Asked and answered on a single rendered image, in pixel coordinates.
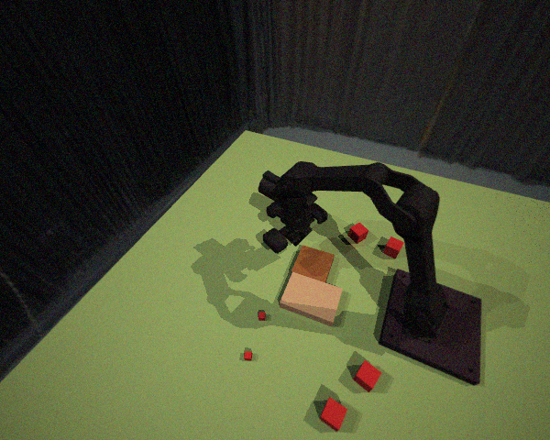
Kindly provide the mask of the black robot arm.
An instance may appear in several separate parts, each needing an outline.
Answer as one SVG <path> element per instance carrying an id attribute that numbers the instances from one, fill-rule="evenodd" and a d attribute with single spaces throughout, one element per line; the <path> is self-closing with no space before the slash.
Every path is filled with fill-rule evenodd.
<path id="1" fill-rule="evenodd" d="M 367 195 L 404 240 L 411 282 L 402 296 L 402 333 L 426 343 L 438 337 L 450 306 L 443 287 L 435 279 L 432 230 L 439 205 L 437 191 L 380 162 L 317 167 L 312 162 L 299 161 L 281 177 L 269 170 L 262 176 L 258 191 L 275 201 L 267 207 L 267 215 L 279 217 L 283 224 L 282 209 L 292 216 L 305 215 L 317 200 L 314 191 Z M 382 185 L 403 191 L 397 203 Z"/>

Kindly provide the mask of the tan rectangular board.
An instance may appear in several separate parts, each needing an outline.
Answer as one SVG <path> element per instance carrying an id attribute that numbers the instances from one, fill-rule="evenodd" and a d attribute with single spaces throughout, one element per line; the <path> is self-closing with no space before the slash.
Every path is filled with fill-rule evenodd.
<path id="1" fill-rule="evenodd" d="M 280 308 L 332 326 L 342 288 L 293 272 Z"/>

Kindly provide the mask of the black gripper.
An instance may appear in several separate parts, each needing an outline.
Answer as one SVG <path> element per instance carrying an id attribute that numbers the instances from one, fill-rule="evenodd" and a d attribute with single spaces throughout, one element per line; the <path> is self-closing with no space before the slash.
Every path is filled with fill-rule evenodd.
<path id="1" fill-rule="evenodd" d="M 274 253 L 280 253 L 288 246 L 287 239 L 294 246 L 298 246 L 313 231 L 310 224 L 315 219 L 319 225 L 327 220 L 326 210 L 317 203 L 308 207 L 307 213 L 302 216 L 292 216 L 286 212 L 285 208 L 282 209 L 282 212 L 285 214 L 284 224 L 286 226 L 279 231 L 272 228 L 263 235 L 263 241 Z"/>

